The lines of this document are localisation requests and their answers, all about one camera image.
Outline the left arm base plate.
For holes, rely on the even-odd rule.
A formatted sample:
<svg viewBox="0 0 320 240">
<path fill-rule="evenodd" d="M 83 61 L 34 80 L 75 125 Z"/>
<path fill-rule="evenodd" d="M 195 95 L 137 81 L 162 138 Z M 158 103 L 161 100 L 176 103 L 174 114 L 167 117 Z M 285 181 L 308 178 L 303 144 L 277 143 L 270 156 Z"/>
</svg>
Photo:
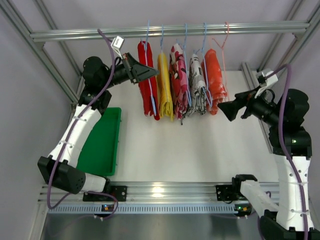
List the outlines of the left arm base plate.
<svg viewBox="0 0 320 240">
<path fill-rule="evenodd" d="M 109 194 L 115 197 L 119 202 L 127 200 L 127 186 L 125 185 L 109 185 L 102 193 Z M 82 197 L 83 202 L 112 202 L 110 196 L 105 196 L 97 193 L 84 193 Z"/>
</svg>

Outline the red trousers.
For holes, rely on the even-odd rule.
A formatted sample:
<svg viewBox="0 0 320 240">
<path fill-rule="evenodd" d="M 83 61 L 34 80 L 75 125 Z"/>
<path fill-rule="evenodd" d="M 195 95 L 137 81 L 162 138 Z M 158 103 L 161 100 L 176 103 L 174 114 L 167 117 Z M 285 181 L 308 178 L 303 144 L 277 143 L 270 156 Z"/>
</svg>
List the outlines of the red trousers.
<svg viewBox="0 0 320 240">
<path fill-rule="evenodd" d="M 154 67 L 152 49 L 148 42 L 141 40 L 137 45 L 137 52 L 141 64 Z M 156 121 L 160 120 L 156 77 L 153 76 L 139 82 L 138 87 L 143 101 L 144 115 L 146 117 L 153 116 Z"/>
</svg>

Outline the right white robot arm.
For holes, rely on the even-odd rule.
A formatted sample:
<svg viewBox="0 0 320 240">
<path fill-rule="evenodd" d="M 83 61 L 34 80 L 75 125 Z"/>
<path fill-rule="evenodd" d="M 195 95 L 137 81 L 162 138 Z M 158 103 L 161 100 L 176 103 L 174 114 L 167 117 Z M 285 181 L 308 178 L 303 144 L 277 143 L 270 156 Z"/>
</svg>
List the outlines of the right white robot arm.
<svg viewBox="0 0 320 240">
<path fill-rule="evenodd" d="M 278 103 L 255 96 L 258 89 L 237 93 L 218 108 L 233 121 L 245 108 L 242 119 L 255 116 L 269 126 L 269 142 L 277 167 L 279 202 L 274 203 L 257 178 L 238 174 L 232 179 L 236 193 L 253 206 L 261 235 L 266 240 L 318 240 L 308 203 L 308 173 L 312 156 L 310 134 L 302 126 L 310 106 L 308 96 L 289 89 Z"/>
</svg>

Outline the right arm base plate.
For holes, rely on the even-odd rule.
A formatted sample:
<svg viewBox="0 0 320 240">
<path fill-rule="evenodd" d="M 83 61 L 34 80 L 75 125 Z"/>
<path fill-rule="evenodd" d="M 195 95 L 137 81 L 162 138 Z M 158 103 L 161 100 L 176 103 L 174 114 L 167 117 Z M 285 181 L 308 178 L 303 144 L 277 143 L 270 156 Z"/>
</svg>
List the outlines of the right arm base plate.
<svg viewBox="0 0 320 240">
<path fill-rule="evenodd" d="M 246 198 L 241 194 L 240 188 L 231 184 L 216 185 L 215 190 L 218 201 L 228 203 L 246 200 Z"/>
</svg>

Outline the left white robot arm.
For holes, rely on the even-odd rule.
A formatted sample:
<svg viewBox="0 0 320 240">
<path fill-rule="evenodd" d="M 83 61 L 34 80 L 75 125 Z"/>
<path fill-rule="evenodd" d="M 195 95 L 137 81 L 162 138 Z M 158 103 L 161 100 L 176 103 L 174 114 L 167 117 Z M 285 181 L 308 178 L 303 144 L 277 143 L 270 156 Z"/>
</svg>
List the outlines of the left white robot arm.
<svg viewBox="0 0 320 240">
<path fill-rule="evenodd" d="M 118 56 L 108 67 L 97 56 L 83 63 L 84 89 L 69 126 L 56 147 L 38 160 L 37 166 L 48 187 L 70 194 L 105 190 L 107 179 L 77 169 L 80 153 L 96 123 L 106 112 L 111 100 L 109 88 L 126 81 L 133 84 L 155 77 L 159 71 L 140 63 L 130 53 Z"/>
</svg>

